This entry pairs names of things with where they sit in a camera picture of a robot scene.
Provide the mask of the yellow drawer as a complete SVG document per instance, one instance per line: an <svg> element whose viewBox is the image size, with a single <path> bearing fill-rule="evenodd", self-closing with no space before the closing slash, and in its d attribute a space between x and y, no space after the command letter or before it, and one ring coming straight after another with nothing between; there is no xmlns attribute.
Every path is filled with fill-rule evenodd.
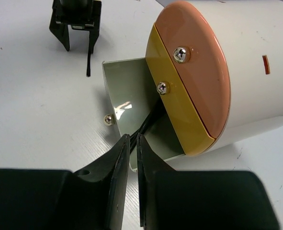
<svg viewBox="0 0 283 230"><path fill-rule="evenodd" d="M201 121L155 25L147 43L146 62L154 83L166 84L167 92L160 97L184 153L194 156L205 152L215 139Z"/></svg>

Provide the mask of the grey-green bottom drawer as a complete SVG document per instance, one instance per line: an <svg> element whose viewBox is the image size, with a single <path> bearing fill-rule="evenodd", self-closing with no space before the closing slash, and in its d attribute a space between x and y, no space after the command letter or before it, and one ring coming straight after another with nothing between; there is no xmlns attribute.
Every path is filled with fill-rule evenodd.
<svg viewBox="0 0 283 230"><path fill-rule="evenodd" d="M144 58L102 63L109 114L117 136L133 134L142 125L160 96ZM145 133L150 147L163 160L184 155L167 114Z"/></svg>

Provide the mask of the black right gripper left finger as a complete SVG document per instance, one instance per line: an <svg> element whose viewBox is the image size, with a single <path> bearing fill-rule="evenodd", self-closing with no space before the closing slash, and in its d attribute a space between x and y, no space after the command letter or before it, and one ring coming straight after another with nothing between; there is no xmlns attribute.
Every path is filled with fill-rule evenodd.
<svg viewBox="0 0 283 230"><path fill-rule="evenodd" d="M98 159L67 170L0 169L0 230L119 230L130 137Z"/></svg>

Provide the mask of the black small makeup brush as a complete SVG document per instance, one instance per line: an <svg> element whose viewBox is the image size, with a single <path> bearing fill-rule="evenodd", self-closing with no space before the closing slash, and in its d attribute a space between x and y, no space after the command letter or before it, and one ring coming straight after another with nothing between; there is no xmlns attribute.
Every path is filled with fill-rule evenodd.
<svg viewBox="0 0 283 230"><path fill-rule="evenodd" d="M163 115L165 115L166 109L161 99L158 99L147 115L141 126L130 135L130 154L133 152L137 144L138 134L144 135Z"/></svg>

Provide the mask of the peach top drawer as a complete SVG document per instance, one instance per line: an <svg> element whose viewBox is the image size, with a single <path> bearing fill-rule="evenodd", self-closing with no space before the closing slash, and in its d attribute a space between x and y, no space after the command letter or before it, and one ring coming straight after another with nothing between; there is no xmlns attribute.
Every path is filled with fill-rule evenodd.
<svg viewBox="0 0 283 230"><path fill-rule="evenodd" d="M205 128L217 138L229 113L229 72L217 37L196 4L179 0L167 5L155 25L170 56L178 47L188 49L185 60L174 65Z"/></svg>

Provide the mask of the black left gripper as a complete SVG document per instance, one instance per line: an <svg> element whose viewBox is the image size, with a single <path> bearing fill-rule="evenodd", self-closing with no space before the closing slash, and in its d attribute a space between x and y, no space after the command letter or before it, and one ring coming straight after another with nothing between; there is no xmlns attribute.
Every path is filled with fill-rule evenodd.
<svg viewBox="0 0 283 230"><path fill-rule="evenodd" d="M74 30L88 30L90 57L100 34L101 12L100 0L55 0L49 30L67 51L70 50L67 25Z"/></svg>

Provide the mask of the cream round drawer organizer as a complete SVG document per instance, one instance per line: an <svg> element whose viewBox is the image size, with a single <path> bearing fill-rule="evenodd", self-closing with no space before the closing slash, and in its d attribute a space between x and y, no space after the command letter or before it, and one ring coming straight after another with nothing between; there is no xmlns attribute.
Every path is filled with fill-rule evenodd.
<svg viewBox="0 0 283 230"><path fill-rule="evenodd" d="M206 151L283 126L283 1L188 1L214 31L230 80L225 127ZM182 63L187 55L181 46L170 58ZM167 92L165 83L156 88L160 96Z"/></svg>

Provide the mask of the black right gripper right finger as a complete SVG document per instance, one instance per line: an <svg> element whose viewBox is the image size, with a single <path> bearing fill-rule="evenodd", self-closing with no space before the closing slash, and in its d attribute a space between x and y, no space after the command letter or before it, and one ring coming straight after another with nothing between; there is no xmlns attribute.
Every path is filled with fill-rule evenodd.
<svg viewBox="0 0 283 230"><path fill-rule="evenodd" d="M261 180L250 171L178 171L138 135L140 225L145 230L278 230Z"/></svg>

